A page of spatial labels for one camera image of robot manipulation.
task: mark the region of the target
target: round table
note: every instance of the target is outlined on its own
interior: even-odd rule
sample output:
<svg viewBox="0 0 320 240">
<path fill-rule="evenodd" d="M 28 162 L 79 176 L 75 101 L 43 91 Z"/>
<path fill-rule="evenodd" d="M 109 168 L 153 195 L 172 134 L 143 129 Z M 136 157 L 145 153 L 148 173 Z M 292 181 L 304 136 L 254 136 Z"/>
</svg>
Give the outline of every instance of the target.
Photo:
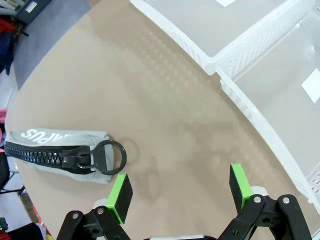
<svg viewBox="0 0 320 240">
<path fill-rule="evenodd" d="M 314 233 L 315 208 L 219 81 L 128 0 L 103 0 L 43 58 L 9 108 L 6 128 L 106 131 L 122 143 L 122 172 L 133 188 L 123 228 L 133 240 L 218 237 L 236 216 L 231 163 L 274 199 L 294 194 Z M 115 180 L 80 182 L 17 166 L 54 238 L 69 211 L 89 212 Z M 266 232 L 257 231 L 260 240 L 270 239 Z"/>
</svg>

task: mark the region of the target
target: white label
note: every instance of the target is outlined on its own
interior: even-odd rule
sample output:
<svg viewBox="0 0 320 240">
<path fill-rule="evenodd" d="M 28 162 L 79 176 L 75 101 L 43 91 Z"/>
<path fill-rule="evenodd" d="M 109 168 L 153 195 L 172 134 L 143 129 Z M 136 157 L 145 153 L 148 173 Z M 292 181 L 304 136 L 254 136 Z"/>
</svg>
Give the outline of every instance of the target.
<svg viewBox="0 0 320 240">
<path fill-rule="evenodd" d="M 320 71 L 318 68 L 308 76 L 301 86 L 315 104 L 320 98 Z"/>
<path fill-rule="evenodd" d="M 46 132 L 38 131 L 37 129 L 29 129 L 26 131 L 26 133 L 24 132 L 21 133 L 20 136 L 28 140 L 32 139 L 32 142 L 37 142 L 38 144 L 46 144 L 48 142 L 53 142 L 53 141 L 60 140 L 64 137 L 68 137 L 70 136 L 70 134 L 60 135 L 59 133 L 53 132 L 51 133 L 51 136 L 45 137 Z"/>
<path fill-rule="evenodd" d="M 233 2 L 235 2 L 236 0 L 216 0 L 216 1 L 220 3 L 222 6 L 226 7 L 232 4 Z"/>
<path fill-rule="evenodd" d="M 25 8 L 25 10 L 28 12 L 28 13 L 31 13 L 31 11 L 38 5 L 38 3 L 36 3 L 35 1 L 32 1 L 30 2 L 29 6 L 27 6 Z"/>
</svg>

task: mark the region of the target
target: floor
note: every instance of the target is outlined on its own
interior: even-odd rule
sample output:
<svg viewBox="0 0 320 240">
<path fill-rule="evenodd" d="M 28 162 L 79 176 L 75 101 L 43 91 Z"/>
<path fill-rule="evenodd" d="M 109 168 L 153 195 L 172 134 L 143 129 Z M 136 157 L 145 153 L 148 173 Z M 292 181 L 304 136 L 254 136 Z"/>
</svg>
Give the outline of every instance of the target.
<svg viewBox="0 0 320 240">
<path fill-rule="evenodd" d="M 52 0 L 52 2 L 28 25 L 25 31 L 29 37 L 21 36 L 15 51 L 10 76 L 0 75 L 1 90 L 8 89 L 0 96 L 0 107 L 7 107 L 41 59 L 56 42 L 93 6 L 101 0 Z M 15 160 L 8 158 L 11 170 L 16 170 Z M 23 186 L 16 174 L 5 187 L 8 190 Z M 5 217 L 9 231 L 31 222 L 17 193 L 0 194 L 0 216 Z"/>
<path fill-rule="evenodd" d="M 97 0 L 52 0 L 26 27 L 14 54 L 16 81 L 20 89 L 41 59 Z"/>
</svg>

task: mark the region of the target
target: white plastic basket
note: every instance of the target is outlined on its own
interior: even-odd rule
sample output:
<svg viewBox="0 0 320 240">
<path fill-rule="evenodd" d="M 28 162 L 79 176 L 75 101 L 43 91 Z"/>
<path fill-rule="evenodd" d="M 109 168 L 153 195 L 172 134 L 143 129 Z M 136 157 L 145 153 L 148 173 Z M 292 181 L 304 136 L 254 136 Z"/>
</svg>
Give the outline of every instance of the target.
<svg viewBox="0 0 320 240">
<path fill-rule="evenodd" d="M 292 4 L 290 0 L 235 0 L 224 7 L 217 0 L 130 1 L 209 75 L 216 72 L 221 57 Z"/>
<path fill-rule="evenodd" d="M 320 99 L 313 103 L 301 86 L 320 70 L 315 8 L 314 0 L 286 2 L 225 55 L 216 71 L 223 91 L 320 214 Z"/>
</svg>

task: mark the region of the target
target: zipper pouch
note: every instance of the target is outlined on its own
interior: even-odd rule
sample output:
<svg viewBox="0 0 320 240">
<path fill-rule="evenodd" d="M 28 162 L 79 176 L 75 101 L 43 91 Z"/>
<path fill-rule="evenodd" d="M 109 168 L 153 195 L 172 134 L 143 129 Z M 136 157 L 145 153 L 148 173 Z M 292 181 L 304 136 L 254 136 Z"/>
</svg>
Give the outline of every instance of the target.
<svg viewBox="0 0 320 240">
<path fill-rule="evenodd" d="M 122 155 L 116 169 L 112 146 Z M 127 162 L 124 147 L 102 131 L 15 130 L 7 132 L 4 150 L 7 156 L 30 167 L 101 184 L 108 183 L 111 175 L 119 173 Z"/>
</svg>

